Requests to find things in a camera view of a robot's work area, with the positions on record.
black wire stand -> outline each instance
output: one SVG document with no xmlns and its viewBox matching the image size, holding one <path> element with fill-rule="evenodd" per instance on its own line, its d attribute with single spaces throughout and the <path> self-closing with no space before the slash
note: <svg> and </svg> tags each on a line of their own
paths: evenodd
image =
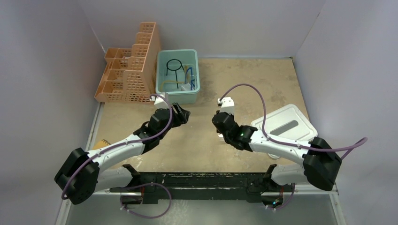
<svg viewBox="0 0 398 225">
<path fill-rule="evenodd" d="M 168 63 L 171 62 L 171 61 L 178 61 L 178 62 L 180 63 L 180 67 L 177 68 L 177 69 L 170 69 L 170 68 L 168 67 Z M 168 71 L 169 71 L 169 70 L 170 70 L 170 71 L 174 71 L 175 74 L 176 74 L 176 82 L 178 82 L 177 71 L 178 71 L 179 69 L 183 69 L 183 72 L 184 72 L 184 67 L 183 67 L 182 62 L 181 62 L 180 60 L 178 60 L 178 59 L 169 60 L 169 61 L 167 61 L 167 63 L 166 63 L 166 68 L 167 68 L 167 69 L 166 69 L 166 76 L 168 75 Z"/>
</svg>

wooden table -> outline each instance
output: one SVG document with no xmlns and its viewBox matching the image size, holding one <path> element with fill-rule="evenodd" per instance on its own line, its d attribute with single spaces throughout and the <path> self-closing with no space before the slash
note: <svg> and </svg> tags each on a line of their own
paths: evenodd
<svg viewBox="0 0 398 225">
<path fill-rule="evenodd" d="M 200 92 L 187 124 L 171 129 L 153 150 L 127 159 L 138 171 L 147 172 L 264 172 L 270 164 L 291 164 L 273 160 L 265 153 L 240 151 L 221 142 L 211 122 L 219 109 L 217 98 L 238 83 L 257 87 L 266 101 L 268 113 L 295 104 L 308 117 L 291 59 L 200 59 Z M 229 97 L 235 102 L 235 121 L 250 123 L 263 115 L 257 93 L 249 87 L 234 89 Z M 95 142 L 115 143 L 138 129 L 154 113 L 153 105 L 106 103 Z"/>
</svg>

plastic bin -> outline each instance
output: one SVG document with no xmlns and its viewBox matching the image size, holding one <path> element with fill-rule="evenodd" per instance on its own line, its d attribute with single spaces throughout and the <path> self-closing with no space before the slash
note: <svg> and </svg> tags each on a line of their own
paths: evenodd
<svg viewBox="0 0 398 225">
<path fill-rule="evenodd" d="M 188 71 L 185 76 L 185 68 L 192 67 L 192 77 L 195 88 L 193 90 L 181 90 L 181 85 L 190 83 L 191 72 Z M 170 103 L 193 104 L 196 102 L 200 91 L 198 53 L 194 49 L 165 50 L 158 53 L 158 62 L 156 70 L 156 93 L 168 93 Z"/>
</svg>

gray wall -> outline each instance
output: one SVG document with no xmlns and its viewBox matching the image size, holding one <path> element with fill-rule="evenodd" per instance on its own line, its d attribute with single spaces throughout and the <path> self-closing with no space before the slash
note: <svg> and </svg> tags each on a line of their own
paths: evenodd
<svg viewBox="0 0 398 225">
<path fill-rule="evenodd" d="M 295 60 L 320 136 L 369 137 L 337 179 L 348 224 L 397 224 L 397 21 L 396 0 L 327 0 Z"/>
<path fill-rule="evenodd" d="M 163 49 L 200 57 L 294 56 L 325 0 L 80 0 L 104 48 L 131 47 L 158 22 Z"/>
<path fill-rule="evenodd" d="M 54 224 L 54 176 L 85 146 L 104 53 L 76 0 L 0 2 L 0 224 Z"/>
</svg>

peach plastic organizer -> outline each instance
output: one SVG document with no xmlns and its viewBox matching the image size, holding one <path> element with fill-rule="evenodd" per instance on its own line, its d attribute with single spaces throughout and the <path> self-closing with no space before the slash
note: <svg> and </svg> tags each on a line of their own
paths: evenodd
<svg viewBox="0 0 398 225">
<path fill-rule="evenodd" d="M 107 66 L 95 93 L 99 102 L 151 103 L 161 50 L 156 23 L 142 22 L 132 48 L 108 48 Z"/>
</svg>

